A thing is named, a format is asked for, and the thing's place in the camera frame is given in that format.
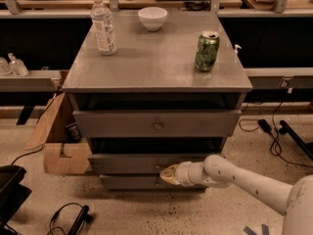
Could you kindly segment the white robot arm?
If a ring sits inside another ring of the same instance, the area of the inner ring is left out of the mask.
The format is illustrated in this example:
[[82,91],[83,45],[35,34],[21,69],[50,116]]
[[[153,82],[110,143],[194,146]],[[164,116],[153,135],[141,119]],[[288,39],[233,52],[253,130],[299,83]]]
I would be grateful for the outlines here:
[[203,162],[173,164],[160,177],[184,187],[224,187],[232,183],[284,217],[282,235],[313,235],[313,175],[290,185],[210,155]]

